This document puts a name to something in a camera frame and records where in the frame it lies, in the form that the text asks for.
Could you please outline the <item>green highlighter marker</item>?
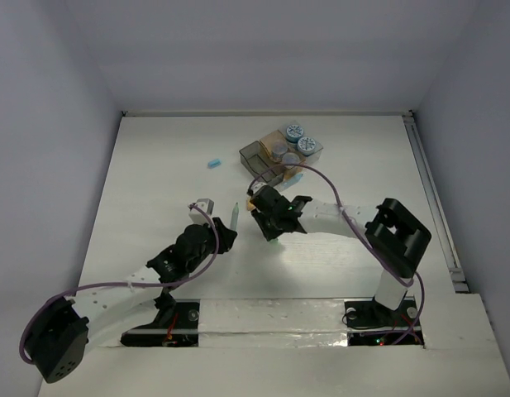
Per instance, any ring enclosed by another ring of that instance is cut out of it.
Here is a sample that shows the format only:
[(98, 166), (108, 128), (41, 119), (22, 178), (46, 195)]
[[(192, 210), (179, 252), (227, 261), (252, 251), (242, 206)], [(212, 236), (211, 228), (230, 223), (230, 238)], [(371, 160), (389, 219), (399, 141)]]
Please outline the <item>green highlighter marker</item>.
[(230, 229), (232, 231), (236, 231), (237, 230), (239, 212), (240, 212), (239, 204), (235, 203), (235, 205), (233, 206), (233, 209), (231, 211)]

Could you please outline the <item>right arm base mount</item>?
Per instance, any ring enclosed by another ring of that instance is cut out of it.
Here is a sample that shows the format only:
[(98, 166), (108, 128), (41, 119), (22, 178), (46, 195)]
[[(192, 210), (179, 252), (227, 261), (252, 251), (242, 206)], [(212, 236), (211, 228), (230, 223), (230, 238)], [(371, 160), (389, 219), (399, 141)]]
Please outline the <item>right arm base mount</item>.
[(372, 299), (345, 301), (341, 321), (350, 347), (424, 346), (418, 307), (414, 298), (390, 310)]

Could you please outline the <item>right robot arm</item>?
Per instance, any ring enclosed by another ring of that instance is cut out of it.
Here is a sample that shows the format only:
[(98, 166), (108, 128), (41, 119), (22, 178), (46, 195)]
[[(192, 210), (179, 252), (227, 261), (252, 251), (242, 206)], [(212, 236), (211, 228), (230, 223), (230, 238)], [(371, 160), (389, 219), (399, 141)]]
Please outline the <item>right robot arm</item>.
[(284, 233), (325, 233), (362, 242), (384, 268), (371, 303), (372, 318), (389, 324), (401, 304), (431, 241), (431, 232), (401, 202), (386, 198), (377, 207), (324, 203), (310, 196), (285, 198), (262, 185), (248, 191), (254, 218), (266, 240)]

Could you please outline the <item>blue highlighter marker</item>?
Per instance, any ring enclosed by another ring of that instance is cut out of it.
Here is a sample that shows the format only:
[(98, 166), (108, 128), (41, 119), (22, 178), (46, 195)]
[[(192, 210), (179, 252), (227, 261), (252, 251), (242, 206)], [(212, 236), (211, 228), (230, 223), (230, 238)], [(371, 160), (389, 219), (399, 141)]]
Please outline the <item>blue highlighter marker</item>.
[(283, 187), (285, 189), (288, 189), (289, 187), (295, 185), (296, 183), (298, 183), (303, 177), (303, 173), (300, 173), (300, 174), (296, 174), (295, 176), (293, 176), (292, 178), (286, 180), (284, 183), (283, 183)]

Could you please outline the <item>blue marker cap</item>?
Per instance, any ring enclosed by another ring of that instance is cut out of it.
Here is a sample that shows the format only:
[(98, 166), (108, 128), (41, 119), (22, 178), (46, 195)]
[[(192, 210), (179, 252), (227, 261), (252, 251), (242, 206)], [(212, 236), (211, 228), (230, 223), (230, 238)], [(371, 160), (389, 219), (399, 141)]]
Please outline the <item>blue marker cap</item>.
[(222, 162), (220, 159), (214, 159), (207, 163), (207, 167), (208, 167), (208, 169), (214, 169), (214, 168), (217, 168), (218, 166), (220, 166), (221, 164), (222, 164)]

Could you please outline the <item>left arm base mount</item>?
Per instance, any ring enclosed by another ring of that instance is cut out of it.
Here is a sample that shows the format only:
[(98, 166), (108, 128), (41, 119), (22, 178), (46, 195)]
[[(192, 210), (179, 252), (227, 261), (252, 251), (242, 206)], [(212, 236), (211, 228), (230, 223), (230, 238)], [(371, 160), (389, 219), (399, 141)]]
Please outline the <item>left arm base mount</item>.
[(170, 292), (155, 299), (158, 309), (151, 323), (140, 325), (122, 334), (124, 347), (197, 347), (200, 301), (177, 301)]

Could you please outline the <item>blue lidded round tin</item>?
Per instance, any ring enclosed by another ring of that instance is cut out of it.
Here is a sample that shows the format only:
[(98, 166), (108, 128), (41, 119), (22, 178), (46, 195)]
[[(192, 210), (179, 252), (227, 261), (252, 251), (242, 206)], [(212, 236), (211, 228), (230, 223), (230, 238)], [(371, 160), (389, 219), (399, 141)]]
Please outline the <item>blue lidded round tin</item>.
[(304, 137), (304, 129), (299, 124), (289, 124), (284, 130), (284, 135), (287, 141), (296, 143)]

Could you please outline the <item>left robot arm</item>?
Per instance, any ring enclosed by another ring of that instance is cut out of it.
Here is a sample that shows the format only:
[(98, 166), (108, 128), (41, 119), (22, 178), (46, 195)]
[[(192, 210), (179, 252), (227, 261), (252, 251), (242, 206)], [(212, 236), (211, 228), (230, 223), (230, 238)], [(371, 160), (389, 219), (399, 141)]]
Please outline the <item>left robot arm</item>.
[(191, 224), (176, 242), (123, 281), (83, 285), (46, 301), (20, 340), (24, 362), (52, 384), (76, 369), (83, 357), (106, 340), (137, 326), (144, 315), (156, 327), (173, 317), (171, 291), (201, 275), (237, 237), (236, 224), (220, 218)]

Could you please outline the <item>clear jar of pins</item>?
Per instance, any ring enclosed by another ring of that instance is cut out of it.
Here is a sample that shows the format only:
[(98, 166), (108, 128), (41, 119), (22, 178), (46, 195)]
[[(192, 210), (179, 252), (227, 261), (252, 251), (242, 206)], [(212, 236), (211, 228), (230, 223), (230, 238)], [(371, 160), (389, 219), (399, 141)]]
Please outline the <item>clear jar of pins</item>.
[(280, 162), (288, 152), (288, 144), (285, 141), (275, 141), (270, 147), (270, 157), (274, 162)]
[(287, 168), (293, 168), (301, 163), (300, 157), (294, 152), (287, 152), (282, 156), (281, 164)]

